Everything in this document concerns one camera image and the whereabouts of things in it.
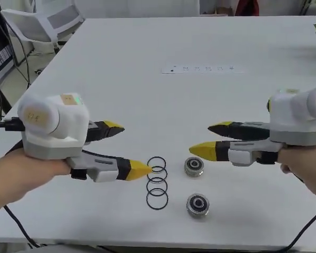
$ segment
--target metal ring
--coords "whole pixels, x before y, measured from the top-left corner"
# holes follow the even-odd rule
[[[190,177],[199,177],[204,171],[204,162],[198,157],[189,157],[185,161],[184,170]]]
[[[165,203],[165,205],[163,205],[162,207],[153,207],[152,205],[149,204],[149,195],[152,195],[152,191],[161,191],[161,192],[164,192],[163,195],[166,195],[166,203]],[[147,203],[147,205],[148,205],[151,209],[153,209],[153,210],[162,210],[162,209],[164,209],[164,208],[167,206],[167,204],[169,203],[169,195],[167,195],[166,191],[164,191],[164,190],[161,189],[161,188],[153,188],[153,189],[151,189],[150,191],[148,191],[148,193],[146,194],[146,203]]]
[[[203,218],[209,212],[210,202],[204,195],[195,193],[187,199],[186,209],[192,217]]]
[[[167,178],[167,170],[166,170],[165,168],[163,168],[163,167],[161,167],[161,168],[162,168],[162,171],[165,171],[165,173],[166,173],[165,177],[162,178],[163,180],[165,180],[165,179]]]
[[[158,174],[158,173],[162,172],[162,171],[165,169],[165,167],[162,167],[162,166],[159,166],[159,165],[152,166],[151,168],[152,168],[152,169],[161,168],[161,170],[152,170],[151,173],[155,173],[155,174]]]
[[[161,160],[163,160],[163,162],[164,162],[164,168],[166,168],[166,160],[164,159],[164,158],[162,158],[162,157],[151,157],[148,161],[147,161],[147,166],[149,166],[149,163],[153,160],[153,159],[156,159],[156,158],[158,158],[158,159],[161,159]]]
[[[166,185],[166,189],[163,190],[162,188],[160,188],[161,190],[163,190],[163,193],[160,193],[160,194],[153,194],[152,192],[150,192],[149,190],[149,183],[161,183],[161,182],[164,182],[165,185]],[[165,192],[167,192],[167,182],[165,181],[165,179],[162,179],[160,177],[154,177],[154,178],[151,178],[147,183],[146,183],[146,190],[150,193],[150,195],[152,196],[155,196],[155,197],[160,197],[160,196],[163,196],[165,194]]]

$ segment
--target white label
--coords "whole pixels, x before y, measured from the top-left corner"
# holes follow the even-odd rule
[[[234,65],[170,65],[162,68],[162,74],[241,74],[244,71]]]

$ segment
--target sticker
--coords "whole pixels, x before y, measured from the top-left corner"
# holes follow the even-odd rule
[[[27,108],[24,112],[24,119],[27,123],[45,128],[47,126],[49,114],[34,108]]]
[[[241,74],[245,71],[234,65],[170,65],[161,69],[162,74]]]
[[[65,105],[78,105],[77,101],[75,100],[74,96],[70,94],[62,94],[61,95],[62,102]]]

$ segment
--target floor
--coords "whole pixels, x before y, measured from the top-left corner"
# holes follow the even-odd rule
[[[39,67],[46,66],[51,59],[54,57],[54,54],[46,55],[30,55],[28,57],[28,64],[30,66],[30,76],[31,83],[37,78],[34,70]],[[27,66],[26,63],[22,63],[19,67],[20,71],[27,77]],[[27,82],[21,76],[17,69],[13,69],[7,76],[0,82],[0,89],[7,97],[11,105],[14,105],[22,94],[26,91]]]

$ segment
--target red object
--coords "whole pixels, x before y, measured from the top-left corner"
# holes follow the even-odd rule
[[[236,16],[260,16],[258,0],[239,0]]]

